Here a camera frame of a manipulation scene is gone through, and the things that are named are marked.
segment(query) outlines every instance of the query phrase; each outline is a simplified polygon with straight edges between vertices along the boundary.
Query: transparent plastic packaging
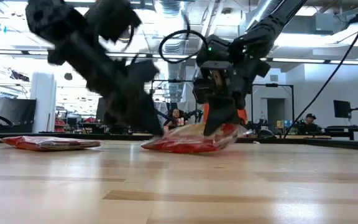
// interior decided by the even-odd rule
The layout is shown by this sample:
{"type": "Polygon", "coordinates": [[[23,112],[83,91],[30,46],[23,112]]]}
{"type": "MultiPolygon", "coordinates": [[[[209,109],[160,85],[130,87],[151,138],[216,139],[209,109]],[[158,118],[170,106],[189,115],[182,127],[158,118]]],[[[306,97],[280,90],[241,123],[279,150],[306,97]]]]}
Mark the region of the transparent plastic packaging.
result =
{"type": "Polygon", "coordinates": [[[236,124],[224,124],[214,134],[204,137],[205,124],[188,124],[168,131],[162,138],[142,145],[144,149],[173,153],[201,153],[220,151],[236,141],[244,128],[236,124]]]}
{"type": "Polygon", "coordinates": [[[100,146],[99,141],[44,136],[16,136],[0,139],[18,149],[32,151],[66,151],[100,146]]]}

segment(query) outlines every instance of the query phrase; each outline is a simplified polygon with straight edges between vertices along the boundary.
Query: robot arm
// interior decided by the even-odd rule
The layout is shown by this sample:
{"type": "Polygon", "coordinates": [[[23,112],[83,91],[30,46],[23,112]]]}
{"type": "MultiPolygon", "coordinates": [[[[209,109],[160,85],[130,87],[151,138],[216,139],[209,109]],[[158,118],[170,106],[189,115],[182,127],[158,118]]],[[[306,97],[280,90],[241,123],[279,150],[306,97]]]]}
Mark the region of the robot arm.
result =
{"type": "Polygon", "coordinates": [[[68,62],[86,81],[86,87],[106,101],[106,111],[131,126],[162,135],[154,104],[144,83],[158,73],[151,60],[126,65],[111,60],[99,43],[99,35],[116,42],[128,26],[141,23],[126,0],[98,0],[82,16],[61,0],[29,0],[25,9],[29,29],[51,42],[48,62],[68,62]]]}
{"type": "Polygon", "coordinates": [[[194,81],[198,103],[209,103],[209,116],[204,135],[214,133],[223,123],[239,123],[237,109],[244,109],[246,94],[256,76],[266,76],[270,70],[261,61],[277,37],[306,0],[286,0],[271,15],[250,30],[228,42],[211,35],[208,46],[202,46],[197,55],[201,76],[194,81]]]}

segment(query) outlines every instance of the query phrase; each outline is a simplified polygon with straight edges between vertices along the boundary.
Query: monitor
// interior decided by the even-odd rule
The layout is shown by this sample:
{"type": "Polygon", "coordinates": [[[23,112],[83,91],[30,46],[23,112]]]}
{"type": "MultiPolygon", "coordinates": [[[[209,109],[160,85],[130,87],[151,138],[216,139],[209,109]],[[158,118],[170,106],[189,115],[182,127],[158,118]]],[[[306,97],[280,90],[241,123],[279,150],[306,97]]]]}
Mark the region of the monitor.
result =
{"type": "Polygon", "coordinates": [[[348,101],[334,100],[334,112],[336,118],[352,118],[351,103],[348,101]]]}
{"type": "Polygon", "coordinates": [[[67,124],[69,126],[76,126],[77,125],[77,118],[67,118],[67,124]]]}

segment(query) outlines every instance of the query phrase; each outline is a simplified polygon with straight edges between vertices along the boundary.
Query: red bag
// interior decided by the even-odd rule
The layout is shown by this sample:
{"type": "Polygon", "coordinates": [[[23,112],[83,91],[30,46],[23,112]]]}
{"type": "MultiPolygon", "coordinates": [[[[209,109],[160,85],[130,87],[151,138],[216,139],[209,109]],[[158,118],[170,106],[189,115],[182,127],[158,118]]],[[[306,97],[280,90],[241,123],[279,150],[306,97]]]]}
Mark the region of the red bag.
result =
{"type": "Polygon", "coordinates": [[[238,125],[224,124],[208,137],[203,136],[205,124],[189,124],[169,131],[164,137],[143,144],[144,149],[173,153],[213,152],[224,149],[237,139],[238,125]]]}
{"type": "Polygon", "coordinates": [[[44,136],[7,137],[0,141],[18,149],[32,151],[64,151],[100,146],[99,141],[44,136]]]}

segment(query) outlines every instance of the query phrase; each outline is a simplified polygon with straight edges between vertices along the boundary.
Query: table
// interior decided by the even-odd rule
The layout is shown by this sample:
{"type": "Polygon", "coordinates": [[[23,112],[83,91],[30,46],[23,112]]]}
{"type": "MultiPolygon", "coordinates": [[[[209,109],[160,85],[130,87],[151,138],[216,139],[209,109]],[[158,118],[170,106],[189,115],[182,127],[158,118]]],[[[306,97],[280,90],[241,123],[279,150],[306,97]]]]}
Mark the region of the table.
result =
{"type": "Polygon", "coordinates": [[[233,144],[181,155],[131,141],[72,152],[0,144],[0,223],[358,223],[358,151],[233,144]]]}
{"type": "Polygon", "coordinates": [[[349,138],[354,141],[354,133],[358,132],[358,128],[325,128],[325,132],[331,137],[349,138]]]}

